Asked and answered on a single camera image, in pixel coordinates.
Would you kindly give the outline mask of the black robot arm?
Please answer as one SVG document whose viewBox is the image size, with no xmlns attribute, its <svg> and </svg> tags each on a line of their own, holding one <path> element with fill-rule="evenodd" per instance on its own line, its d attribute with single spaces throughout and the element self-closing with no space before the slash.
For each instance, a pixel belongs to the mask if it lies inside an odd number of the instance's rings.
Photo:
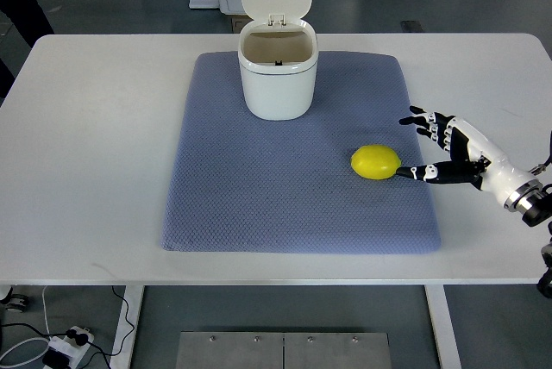
<svg viewBox="0 0 552 369">
<path fill-rule="evenodd" d="M 532 179 L 523 185 L 514 208 L 522 214 L 523 222 L 535 227 L 549 221 L 548 230 L 551 233 L 551 184 L 542 185 L 537 179 Z M 546 266 L 545 273 L 536 284 L 536 288 L 546 298 L 551 298 L 551 241 L 541 249 L 541 256 Z"/>
</svg>

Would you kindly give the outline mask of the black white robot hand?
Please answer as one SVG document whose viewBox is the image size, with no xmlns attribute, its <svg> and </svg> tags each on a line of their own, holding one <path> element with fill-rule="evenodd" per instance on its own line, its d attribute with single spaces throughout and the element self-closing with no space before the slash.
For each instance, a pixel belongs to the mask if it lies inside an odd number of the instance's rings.
<svg viewBox="0 0 552 369">
<path fill-rule="evenodd" d="M 399 176 L 430 184 L 468 183 L 492 193 L 504 208 L 526 212 L 528 199 L 544 197 L 543 185 L 532 172 L 515 167 L 506 153 L 459 116 L 445 116 L 411 106 L 411 115 L 399 120 L 437 144 L 449 159 L 424 166 L 402 166 Z"/>
</svg>

